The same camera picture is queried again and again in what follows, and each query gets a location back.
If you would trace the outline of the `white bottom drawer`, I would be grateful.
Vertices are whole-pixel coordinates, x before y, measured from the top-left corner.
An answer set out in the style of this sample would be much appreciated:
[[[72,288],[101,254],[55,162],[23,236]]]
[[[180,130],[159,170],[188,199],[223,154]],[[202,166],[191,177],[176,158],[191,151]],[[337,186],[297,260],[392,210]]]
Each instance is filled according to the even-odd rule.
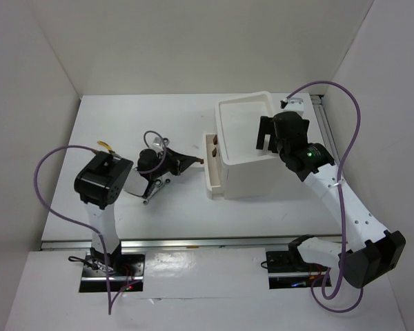
[[[215,133],[204,132],[201,136],[201,142],[203,146],[202,159],[204,167],[204,177],[207,197],[211,200],[222,199],[224,197],[224,187],[222,180],[222,164],[221,155],[218,144],[213,144],[213,137],[217,135]],[[212,157],[212,150],[217,148],[217,156]]]

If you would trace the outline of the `yellow handled pliers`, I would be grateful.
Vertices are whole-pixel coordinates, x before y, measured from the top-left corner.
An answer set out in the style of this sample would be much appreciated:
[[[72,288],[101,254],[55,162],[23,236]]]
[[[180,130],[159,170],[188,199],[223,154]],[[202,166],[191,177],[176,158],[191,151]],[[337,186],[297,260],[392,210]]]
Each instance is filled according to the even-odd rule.
[[[108,145],[106,142],[104,141],[97,141],[97,144],[103,148],[105,148],[110,154],[114,154],[115,151],[112,149],[112,147],[110,145]]]

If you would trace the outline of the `long silver ratchet wrench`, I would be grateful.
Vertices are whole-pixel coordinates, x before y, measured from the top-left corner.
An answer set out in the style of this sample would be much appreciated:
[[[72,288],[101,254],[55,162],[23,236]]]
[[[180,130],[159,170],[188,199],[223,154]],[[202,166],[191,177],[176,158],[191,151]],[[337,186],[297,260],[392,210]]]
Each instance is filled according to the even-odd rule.
[[[165,184],[165,182],[161,179],[156,179],[154,184],[156,189],[160,189]]]

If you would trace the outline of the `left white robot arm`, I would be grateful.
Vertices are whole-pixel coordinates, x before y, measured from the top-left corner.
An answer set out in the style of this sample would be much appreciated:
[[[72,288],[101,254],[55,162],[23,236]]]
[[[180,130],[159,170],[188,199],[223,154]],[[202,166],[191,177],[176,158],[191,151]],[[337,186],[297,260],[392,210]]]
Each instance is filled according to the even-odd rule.
[[[75,178],[74,189],[85,203],[89,224],[97,229],[92,235],[90,255],[107,275],[122,267],[121,240],[115,225],[115,201],[122,190],[148,201],[155,190],[170,182],[164,175],[179,176],[203,159],[171,150],[146,148],[138,162],[118,157],[110,152],[95,152],[95,156]]]

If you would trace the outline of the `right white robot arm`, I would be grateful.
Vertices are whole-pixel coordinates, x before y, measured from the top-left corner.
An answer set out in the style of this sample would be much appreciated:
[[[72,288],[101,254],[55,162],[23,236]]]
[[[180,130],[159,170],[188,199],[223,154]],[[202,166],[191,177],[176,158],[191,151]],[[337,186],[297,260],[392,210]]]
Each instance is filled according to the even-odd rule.
[[[306,234],[288,245],[287,262],[294,270],[310,263],[339,268],[354,288],[363,288],[391,271],[400,259],[406,239],[380,223],[342,178],[330,152],[320,143],[308,141],[310,122],[293,111],[259,120],[256,148],[279,155],[324,203],[344,230],[341,244]]]

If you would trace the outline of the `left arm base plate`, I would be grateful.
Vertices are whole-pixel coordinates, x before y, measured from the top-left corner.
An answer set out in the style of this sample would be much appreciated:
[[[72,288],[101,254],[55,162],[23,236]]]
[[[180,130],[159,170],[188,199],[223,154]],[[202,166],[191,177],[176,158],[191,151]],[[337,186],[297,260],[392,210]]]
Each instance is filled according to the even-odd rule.
[[[94,260],[89,254],[84,258],[69,256],[68,261],[82,265],[80,293],[106,291],[106,268],[102,262]],[[145,261],[144,253],[123,254],[118,266],[108,268],[111,292],[116,293],[123,287],[124,292],[142,292]]]

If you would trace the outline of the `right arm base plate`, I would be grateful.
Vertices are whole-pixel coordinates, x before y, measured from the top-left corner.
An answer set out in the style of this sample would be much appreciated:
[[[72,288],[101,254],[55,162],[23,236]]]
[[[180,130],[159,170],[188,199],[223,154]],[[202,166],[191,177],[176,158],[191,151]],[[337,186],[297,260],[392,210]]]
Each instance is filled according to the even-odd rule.
[[[316,279],[320,286],[327,271],[322,265],[300,261],[290,251],[267,251],[260,266],[268,272],[271,290],[309,288]]]

